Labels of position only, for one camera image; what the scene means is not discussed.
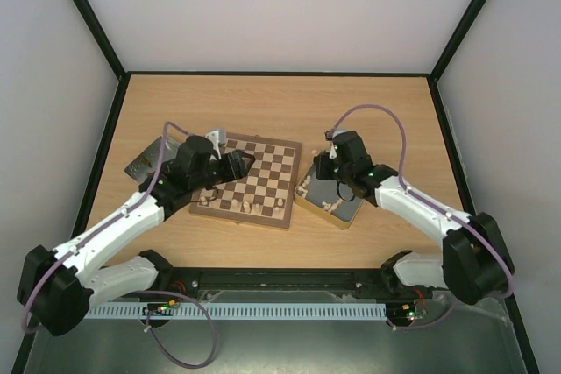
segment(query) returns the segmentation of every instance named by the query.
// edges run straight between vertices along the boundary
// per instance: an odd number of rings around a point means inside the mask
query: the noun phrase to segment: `gray wall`
[[[478,210],[498,220],[544,373],[561,366],[561,8],[489,0],[440,82]]]
[[[470,0],[90,0],[129,70],[429,72]]]
[[[0,372],[24,256],[68,239],[117,80],[71,0],[0,0]]]

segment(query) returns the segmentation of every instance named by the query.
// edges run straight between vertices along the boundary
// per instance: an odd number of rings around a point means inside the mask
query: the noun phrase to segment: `white robotic arm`
[[[123,206],[97,225],[57,246],[54,250],[54,257],[57,259],[62,258],[69,251],[74,253],[63,264],[68,269],[74,267],[75,276],[80,283],[93,291],[89,296],[90,307],[114,300],[127,293],[143,291],[153,284],[158,275],[154,264],[140,256],[100,271],[100,268],[128,243],[145,231],[164,222],[164,208],[159,207],[152,196],[146,198],[138,208],[129,212],[129,208],[142,196],[142,193],[136,192]],[[118,214],[122,214],[123,217],[95,236],[86,247],[79,251],[76,249],[83,238]]]
[[[36,294],[31,313],[52,335],[63,335],[92,307],[150,287],[166,289],[172,266],[155,251],[101,268],[136,237],[187,206],[193,192],[247,176],[255,157],[240,150],[221,154],[221,139],[224,130],[189,136],[177,156],[161,165],[160,173],[151,174],[137,193],[96,226],[52,251],[42,246],[30,251],[19,302],[27,305]],[[35,292],[39,283],[43,286]]]
[[[326,136],[330,151],[314,159],[319,180],[347,185],[355,196],[410,222],[443,250],[438,255],[402,251],[388,259],[382,271],[390,292],[411,286],[447,288],[463,302],[474,304],[505,287],[508,279],[501,264],[469,232],[474,230],[490,243],[512,272],[512,261],[491,216],[447,207],[400,180],[394,169],[374,165],[356,131],[337,130]]]

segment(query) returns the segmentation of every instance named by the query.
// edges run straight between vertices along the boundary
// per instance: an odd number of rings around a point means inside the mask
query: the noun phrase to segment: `purple cable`
[[[140,205],[142,205],[142,203],[145,202],[145,200],[148,198],[148,196],[150,195],[150,193],[152,192],[152,190],[154,189],[154,186],[156,185],[156,181],[158,180],[158,176],[160,175],[160,169],[161,169],[161,164],[162,161],[164,160],[164,149],[166,147],[166,141],[167,141],[167,130],[169,128],[169,126],[174,127],[176,130],[180,131],[181,133],[183,133],[185,136],[189,136],[190,133],[188,131],[183,130],[181,127],[179,127],[177,124],[172,123],[172,122],[166,122],[164,124],[164,130],[163,130],[163,134],[161,137],[161,141],[160,141],[160,152],[158,154],[158,162],[156,163],[156,169],[154,170],[154,175],[152,177],[152,180],[150,182],[150,185],[148,186],[148,188],[146,189],[144,195],[140,198],[139,201],[137,201],[136,203],[134,203],[130,208],[129,208],[129,212],[134,211],[134,209],[138,208]],[[86,236],[85,238],[83,238],[77,245],[76,245],[76,249],[79,250],[81,249],[83,246],[85,246],[89,241],[91,241],[95,236],[97,236],[100,232],[102,232],[104,229],[107,229],[110,225],[112,225],[113,223],[117,222],[119,219],[121,219],[123,217],[123,214],[118,214],[115,215],[114,217],[112,217],[111,219],[109,219],[109,221],[107,221],[106,223],[100,225],[97,229],[95,229],[94,231],[92,231],[88,236]],[[62,258],[60,258],[59,260],[57,260],[54,265],[52,265],[51,267],[49,267],[49,269],[45,272],[45,274],[43,275],[43,277],[39,280],[39,282],[37,283],[37,285],[33,288],[32,293],[29,295],[29,298],[27,299],[27,302],[25,303],[25,307],[24,307],[24,315],[21,318],[21,328],[25,333],[35,333],[37,332],[41,326],[38,325],[35,328],[29,328],[29,326],[27,326],[27,319],[29,317],[29,313],[31,312],[32,306],[33,306],[33,302],[35,302],[35,299],[37,298],[37,295],[39,294],[39,291],[41,290],[41,288],[43,287],[43,285],[48,281],[48,279],[51,277],[51,275],[54,273],[54,271],[56,271],[64,262],[66,262],[71,256],[73,255],[72,251],[69,251],[67,254],[65,254],[64,256],[62,256]]]
[[[169,295],[169,296],[172,296],[172,297],[181,298],[185,301],[188,301],[192,304],[195,304],[199,308],[199,310],[202,311],[204,316],[209,321],[210,329],[212,330],[212,349],[210,350],[209,357],[204,362],[199,363],[198,365],[192,365],[190,363],[184,363],[184,362],[180,361],[179,359],[175,358],[169,352],[167,352],[167,350],[164,348],[164,345],[161,344],[160,339],[158,339],[158,336],[156,336],[156,334],[153,332],[153,329],[150,327],[150,317],[152,317],[152,314],[154,313],[154,311],[149,312],[147,317],[146,317],[146,321],[145,321],[146,330],[145,331],[150,333],[150,336],[156,342],[156,344],[158,345],[158,348],[160,348],[161,353],[164,354],[164,356],[167,359],[169,359],[172,363],[174,363],[176,365],[179,365],[182,368],[186,368],[188,370],[196,370],[196,369],[199,369],[199,368],[204,368],[207,365],[209,365],[210,363],[212,363],[212,360],[214,359],[214,355],[217,352],[218,333],[217,333],[217,328],[214,325],[214,322],[210,318],[209,312],[206,310],[206,308],[204,308],[201,305],[200,302],[198,302],[197,300],[193,300],[192,298],[189,298],[188,296],[183,295],[181,293],[170,293],[169,291],[137,291],[137,293],[142,293],[144,295],[152,295],[152,294]]]
[[[381,111],[384,111],[386,114],[390,115],[394,119],[394,121],[396,122],[397,126],[399,127],[400,133],[401,133],[401,156],[400,156],[400,163],[399,163],[399,166],[398,166],[398,180],[400,182],[401,188],[403,188],[403,190],[405,190],[408,194],[411,194],[411,196],[415,197],[421,203],[424,203],[425,205],[427,205],[429,208],[432,208],[432,209],[436,210],[439,214],[446,215],[447,210],[445,208],[440,208],[440,206],[438,206],[436,203],[433,203],[432,201],[430,201],[430,200],[422,197],[421,195],[419,195],[403,179],[403,164],[405,163],[405,151],[407,150],[407,139],[406,139],[406,136],[405,136],[405,129],[403,128],[403,124],[401,123],[398,116],[396,116],[390,109],[387,109],[386,107],[382,107],[381,105],[377,105],[377,104],[357,105],[356,107],[353,107],[353,108],[349,109],[346,113],[344,113],[341,116],[341,118],[339,118],[337,120],[337,122],[335,123],[335,126],[333,126],[333,129],[330,130],[330,134],[332,134],[335,131],[335,129],[337,129],[339,127],[339,125],[351,113],[353,113],[357,109],[379,109]],[[500,299],[500,298],[507,298],[508,296],[512,295],[512,293],[514,291],[514,280],[513,280],[512,274],[510,273],[510,270],[507,267],[507,264],[502,260],[501,256],[499,256],[499,253],[497,253],[495,251],[495,249],[491,246],[491,244],[479,232],[477,232],[473,227],[471,227],[470,225],[468,225],[467,223],[465,223],[464,221],[462,221],[461,219],[459,219],[455,215],[452,215],[450,219],[452,219],[452,221],[454,221],[456,223],[459,223],[463,228],[467,229],[467,231],[469,231],[470,234],[472,234],[475,238],[477,238],[477,240],[487,249],[487,251],[489,251],[491,256],[493,256],[493,258],[497,261],[497,263],[499,264],[501,269],[504,271],[505,276],[506,276],[507,281],[508,281],[507,291],[504,292],[504,293],[489,293],[489,296],[493,296],[495,298]],[[448,311],[446,311],[446,313],[444,313],[438,319],[436,319],[434,321],[431,321],[430,323],[423,324],[422,326],[412,326],[410,328],[400,328],[400,329],[401,330],[412,330],[412,329],[428,328],[430,326],[435,326],[438,323],[440,323],[441,321],[443,321],[446,317],[448,317],[451,314],[452,309],[457,304],[458,304],[458,301],[454,300],[451,307],[448,309]]]

